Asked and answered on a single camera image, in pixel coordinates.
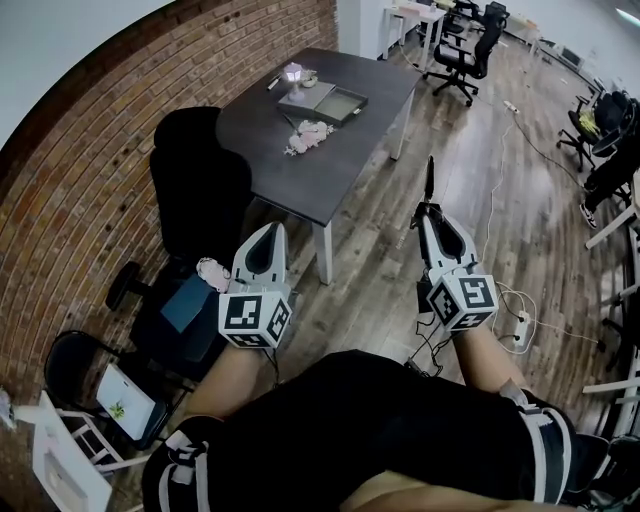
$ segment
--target dark gray table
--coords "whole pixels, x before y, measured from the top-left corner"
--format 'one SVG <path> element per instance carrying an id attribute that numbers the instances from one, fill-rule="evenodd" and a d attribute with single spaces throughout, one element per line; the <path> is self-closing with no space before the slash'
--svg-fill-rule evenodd
<path id="1" fill-rule="evenodd" d="M 289 88 L 281 80 L 267 91 L 276 73 L 292 61 L 318 71 L 323 82 L 369 98 L 358 116 L 319 147 L 297 156 L 283 153 L 293 130 L 276 108 Z M 307 48 L 242 93 L 220 116 L 218 138 L 223 147 L 241 154 L 251 165 L 254 194 L 311 221 L 320 280 L 325 284 L 331 282 L 333 274 L 331 219 L 396 118 L 390 134 L 391 158 L 400 156 L 419 78 L 415 71 L 386 62 Z"/>

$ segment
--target wire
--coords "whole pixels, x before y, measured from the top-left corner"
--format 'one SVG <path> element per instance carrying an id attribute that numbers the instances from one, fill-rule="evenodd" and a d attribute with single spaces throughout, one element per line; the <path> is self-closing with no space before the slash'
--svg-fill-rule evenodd
<path id="1" fill-rule="evenodd" d="M 439 342 L 435 347 L 431 346 L 431 343 L 429 341 L 431 340 L 431 338 L 433 337 L 435 332 L 438 330 L 438 326 L 436 325 L 434 327 L 434 329 L 431 331 L 431 333 L 429 334 L 428 337 L 426 337 L 424 334 L 422 334 L 420 332 L 420 326 L 423 325 L 425 327 L 429 327 L 429 326 L 433 325 L 433 323 L 435 322 L 435 319 L 436 319 L 436 315 L 434 313 L 433 319 L 428 324 L 425 324 L 424 322 L 420 322 L 420 321 L 416 322 L 416 335 L 422 336 L 422 338 L 424 339 L 424 342 L 422 343 L 422 345 L 420 345 L 418 347 L 418 349 L 413 353 L 413 355 L 409 358 L 409 360 L 413 361 L 414 357 L 416 357 L 418 355 L 418 352 L 420 352 L 424 348 L 425 345 L 428 345 L 429 346 L 429 351 L 431 352 L 431 362 L 433 363 L 433 365 L 436 368 L 436 373 L 434 373 L 433 375 L 429 374 L 428 372 L 426 372 L 424 370 L 420 370 L 420 374 L 423 377 L 437 377 L 442 373 L 442 370 L 444 369 L 444 366 L 441 365 L 438 362 L 437 357 L 438 357 L 438 354 L 440 353 L 440 351 L 445 346 L 447 346 L 447 344 L 453 339 L 453 336 L 450 336 L 446 340 Z"/>
<path id="2" fill-rule="evenodd" d="M 567 169 L 564 165 L 556 162 L 553 158 L 548 157 L 547 155 L 545 155 L 542 151 L 540 151 L 534 144 L 533 142 L 531 142 L 531 139 L 529 139 L 529 136 L 524 132 L 524 130 L 522 129 L 522 127 L 520 126 L 520 124 L 518 123 L 517 119 L 516 119 L 516 115 L 514 113 L 513 115 L 513 121 L 516 123 L 516 126 L 518 127 L 518 130 L 520 130 L 520 132 L 522 133 L 522 135 L 524 135 L 525 140 L 529 143 L 529 145 L 536 151 L 536 153 L 538 153 L 541 157 L 543 157 L 544 159 L 548 160 L 551 163 L 556 164 L 558 167 L 560 167 L 560 169 L 562 169 L 567 176 L 569 176 L 569 178 L 571 178 L 571 180 L 578 185 L 578 187 L 582 188 L 582 185 L 580 185 L 580 182 L 575 179 L 573 177 L 573 173 Z"/>
<path id="3" fill-rule="evenodd" d="M 500 188 L 500 185 L 502 185 L 502 182 L 504 181 L 504 154 L 506 151 L 504 138 L 507 136 L 511 128 L 513 128 L 514 122 L 515 122 L 515 117 L 513 118 L 513 121 L 511 122 L 509 127 L 504 131 L 504 134 L 502 135 L 502 160 L 500 162 L 500 179 L 498 180 L 498 183 L 496 184 L 496 186 L 493 187 L 493 189 L 491 190 L 491 213 L 489 214 L 489 221 L 487 222 L 487 239 L 485 240 L 484 248 L 482 249 L 482 257 L 480 258 L 481 262 L 484 261 L 484 255 L 485 255 L 485 252 L 487 251 L 487 246 L 489 245 L 489 239 L 491 238 L 491 219 L 493 218 L 493 194 L 495 193 L 496 190 Z"/>
<path id="4" fill-rule="evenodd" d="M 506 291 L 506 292 L 504 292 L 504 291 L 502 291 L 502 289 L 500 289 L 500 296 L 501 296 L 501 297 L 502 297 L 504 294 L 508 294 L 508 293 L 513 293 L 513 294 L 515 294 L 515 295 L 518 295 L 518 296 L 520 297 L 520 301 L 522 302 L 522 309 L 523 309 L 523 311 L 525 311 L 525 312 L 526 312 L 526 308 L 524 307 L 524 299 L 522 298 L 522 296 L 526 297 L 526 298 L 531 302 L 531 304 L 533 304 L 533 311 L 534 311 L 534 313 L 533 313 L 533 317 L 532 317 L 532 318 L 533 318 L 533 332 L 531 333 L 531 336 L 529 337 L 529 341 L 527 342 L 527 346 L 525 347 L 525 349 L 524 349 L 524 350 L 522 350 L 522 351 L 519 351 L 519 352 L 518 352 L 518 351 L 514 351 L 514 350 L 509 350 L 509 349 L 508 349 L 508 348 L 506 348 L 504 345 L 502 345 L 502 348 L 504 348 L 504 349 L 505 349 L 507 352 L 509 352 L 510 354 L 522 355 L 522 354 L 526 353 L 526 352 L 529 350 L 529 347 L 531 346 L 531 342 L 533 341 L 533 338 L 534 338 L 534 336 L 536 335 L 536 329 L 537 329 L 537 326 L 538 326 L 538 325 L 543 326 L 543 327 L 548 327 L 549 329 L 553 329 L 553 330 L 555 330 L 555 331 L 561 332 L 561 333 L 563 333 L 563 334 L 565 334 L 565 335 L 567 335 L 567 336 L 570 336 L 570 337 L 572 337 L 572 338 L 581 338 L 581 339 L 583 339 L 583 340 L 590 341 L 590 342 L 595 343 L 596 345 L 600 346 L 600 341 L 599 341 L 599 340 L 596 340 L 596 339 L 593 339 L 593 338 L 589 338 L 588 336 L 582 336 L 581 334 L 573 334 L 573 333 L 567 332 L 567 331 L 565 331 L 564 329 L 561 329 L 560 327 L 557 327 L 557 326 L 555 326 L 555 325 L 551 325 L 551 324 L 547 324 L 547 323 L 545 323 L 545 322 L 541 322 L 540 320 L 538 320 L 538 307 L 537 307 L 537 305 L 536 305 L 535 301 L 534 301 L 534 300 L 533 300 L 533 299 L 532 299 L 532 298 L 531 298 L 527 293 L 525 293 L 525 292 L 520 292 L 520 291 L 516 291 L 516 290 L 513 290 L 513 289 L 511 289 L 509 286 L 507 286 L 506 284 L 501 283 L 501 282 L 499 282 L 499 281 L 496 281 L 496 284 L 498 285 L 498 287 L 499 287 L 499 288 L 500 288 L 500 287 L 504 287 L 504 288 L 506 288 L 506 289 L 507 289 L 507 291 Z M 520 318 L 518 315 L 515 315 L 515 314 L 513 313 L 513 311 L 509 310 L 509 312 L 510 312 L 512 315 L 514 315 L 514 316 L 516 316 L 516 317 Z M 498 318 L 498 315 L 496 314 L 496 316 L 495 316 L 495 317 L 494 317 L 494 319 L 493 319 L 493 325 L 491 326 L 491 331 L 492 331 L 492 332 L 493 332 L 493 327 L 494 327 L 494 326 L 495 326 L 495 324 L 496 324 L 496 319 L 497 319 L 497 318 Z M 505 336 L 513 336 L 513 335 L 504 335 L 504 336 L 500 336 L 500 338 L 498 338 L 498 339 L 499 339 L 499 340 L 501 340 L 501 339 L 503 339 Z"/>
<path id="5" fill-rule="evenodd" d="M 273 383 L 273 389 L 275 389 L 280 385 L 280 368 L 278 366 L 278 358 L 276 357 L 276 349 L 275 348 L 273 349 L 273 359 L 269 355 L 269 352 L 267 352 L 266 348 L 262 349 L 262 351 L 267 356 L 267 359 L 269 360 L 269 362 L 271 363 L 271 366 L 273 366 L 273 369 L 276 372 L 275 381 Z"/>

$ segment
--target white wall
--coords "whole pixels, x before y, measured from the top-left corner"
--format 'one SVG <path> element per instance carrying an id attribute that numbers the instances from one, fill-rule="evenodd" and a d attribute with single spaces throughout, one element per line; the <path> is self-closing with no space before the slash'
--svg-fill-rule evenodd
<path id="1" fill-rule="evenodd" d="M 542 37 L 586 59 L 585 70 L 640 96 L 640 28 L 623 20 L 615 1 L 501 0 L 512 15 L 538 25 Z"/>
<path id="2" fill-rule="evenodd" d="M 0 147 L 69 69 L 173 0 L 0 0 Z"/>
<path id="3" fill-rule="evenodd" d="M 384 49 L 384 7 L 391 0 L 338 0 L 338 49 L 377 59 Z M 405 33 L 416 23 L 404 24 Z M 392 19 L 388 47 L 400 39 L 400 19 Z"/>

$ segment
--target brick wall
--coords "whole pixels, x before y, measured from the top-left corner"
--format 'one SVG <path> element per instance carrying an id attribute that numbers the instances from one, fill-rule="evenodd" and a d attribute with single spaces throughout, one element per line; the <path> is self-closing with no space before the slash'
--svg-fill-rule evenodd
<path id="1" fill-rule="evenodd" d="M 0 152 L 0 385 L 34 402 L 55 335 L 128 343 L 133 300 L 104 298 L 118 269 L 162 267 L 148 171 L 168 112 L 224 106 L 307 46 L 335 49 L 335 0 L 170 4 L 98 48 L 38 103 Z M 42 510 L 31 429 L 0 429 L 0 496 Z"/>

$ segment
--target table leg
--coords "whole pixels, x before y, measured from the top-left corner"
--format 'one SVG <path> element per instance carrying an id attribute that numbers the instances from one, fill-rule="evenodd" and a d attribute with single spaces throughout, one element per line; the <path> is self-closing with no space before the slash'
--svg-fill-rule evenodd
<path id="1" fill-rule="evenodd" d="M 593 386 L 585 386 L 582 388 L 583 393 L 605 393 L 608 391 L 617 391 L 619 389 L 635 388 L 640 386 L 640 377 L 633 379 L 620 380 L 618 382 L 609 382 L 607 384 L 595 384 Z"/>
<path id="2" fill-rule="evenodd" d="M 424 37 L 424 45 L 422 46 L 422 56 L 420 57 L 420 71 L 427 70 L 427 57 L 429 56 L 429 46 L 431 46 L 431 34 L 433 33 L 433 23 L 427 24 L 427 34 Z"/>
<path id="3" fill-rule="evenodd" d="M 527 70 L 525 71 L 526 73 L 529 73 L 533 68 L 537 49 L 538 49 L 538 40 L 534 39 L 533 43 L 531 43 L 531 50 L 529 50 L 529 62 L 527 63 Z"/>
<path id="4" fill-rule="evenodd" d="M 609 224 L 607 224 L 602 230 L 590 238 L 585 246 L 587 249 L 593 249 L 596 245 L 602 242 L 605 238 L 607 238 L 611 233 L 613 233 L 616 229 L 622 226 L 626 221 L 628 221 L 631 217 L 636 214 L 636 209 L 634 205 L 629 206 L 625 211 L 623 211 L 620 215 L 618 215 L 615 219 L 613 219 Z"/>
<path id="5" fill-rule="evenodd" d="M 436 40 L 433 43 L 434 48 L 440 44 L 440 38 L 442 37 L 443 23 L 444 23 L 444 16 L 438 20 L 438 26 L 436 27 Z"/>
<path id="6" fill-rule="evenodd" d="M 400 18 L 400 46 L 404 46 L 405 41 L 404 21 L 405 18 Z"/>
<path id="7" fill-rule="evenodd" d="M 315 222 L 311 224 L 313 241 L 316 246 L 316 259 L 318 261 L 318 274 L 320 282 L 331 284 L 333 280 L 333 250 L 331 248 L 331 222 L 321 226 Z"/>
<path id="8" fill-rule="evenodd" d="M 383 41 L 382 41 L 382 60 L 387 60 L 389 58 L 389 30 L 391 29 L 391 14 L 384 11 L 384 20 L 383 20 Z"/>
<path id="9" fill-rule="evenodd" d="M 391 158 L 398 160 L 400 158 L 400 151 L 402 150 L 402 141 L 404 140 L 404 134 L 407 131 L 407 123 L 409 122 L 409 115 L 411 114 L 411 103 L 413 103 L 413 93 L 409 95 L 402 110 L 396 118 L 396 127 L 393 133 L 390 135 L 389 143 L 391 144 Z"/>

